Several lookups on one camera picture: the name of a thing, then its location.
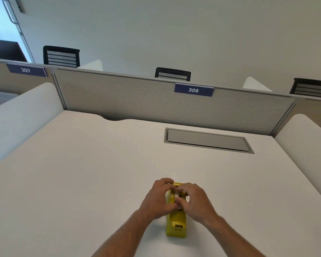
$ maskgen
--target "glass door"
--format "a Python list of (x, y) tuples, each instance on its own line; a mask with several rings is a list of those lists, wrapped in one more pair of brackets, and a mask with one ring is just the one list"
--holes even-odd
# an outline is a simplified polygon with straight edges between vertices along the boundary
[(17, 42), (24, 53), (26, 60), (34, 63), (34, 59), (9, 0), (0, 0), (0, 40)]

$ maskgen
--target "desk number plate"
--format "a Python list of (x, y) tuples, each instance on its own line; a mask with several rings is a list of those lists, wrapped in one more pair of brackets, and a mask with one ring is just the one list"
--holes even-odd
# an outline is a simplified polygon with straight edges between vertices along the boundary
[(175, 92), (191, 95), (204, 95), (211, 97), (214, 92), (214, 87), (193, 86), (187, 84), (175, 83)]
[(47, 77), (47, 73), (45, 68), (43, 67), (31, 67), (26, 65), (17, 65), (17, 64), (6, 64), (9, 72), (18, 73), (24, 75), (31, 75), (37, 77)]

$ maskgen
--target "workstation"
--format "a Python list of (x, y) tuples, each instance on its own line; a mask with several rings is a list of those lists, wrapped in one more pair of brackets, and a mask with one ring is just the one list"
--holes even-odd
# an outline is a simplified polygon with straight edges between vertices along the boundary
[[(4, 60), (0, 92), (19, 95), (0, 105), (1, 255), (90, 256), (171, 177), (265, 255), (321, 256), (321, 98)], [(165, 225), (137, 256), (224, 254), (190, 218), (186, 238)]]

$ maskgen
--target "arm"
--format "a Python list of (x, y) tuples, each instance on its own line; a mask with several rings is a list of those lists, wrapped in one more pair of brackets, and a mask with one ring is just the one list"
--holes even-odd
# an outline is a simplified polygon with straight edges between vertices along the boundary
[(228, 257), (264, 257), (215, 212), (202, 188), (196, 184), (185, 183), (177, 187), (176, 191), (185, 191), (190, 196), (189, 203), (180, 197), (176, 197), (175, 201), (183, 207), (188, 216), (212, 233)]
[(140, 208), (123, 224), (92, 257), (132, 257), (139, 242), (152, 220), (169, 214), (180, 207), (167, 204), (165, 193), (175, 190), (174, 181), (170, 178), (156, 180), (142, 202)]

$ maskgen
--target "person's right thumb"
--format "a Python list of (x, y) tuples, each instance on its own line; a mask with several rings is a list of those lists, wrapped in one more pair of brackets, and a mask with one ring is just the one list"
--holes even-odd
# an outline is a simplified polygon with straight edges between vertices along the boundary
[(189, 203), (181, 197), (175, 197), (175, 203), (183, 207), (184, 211), (189, 207)]

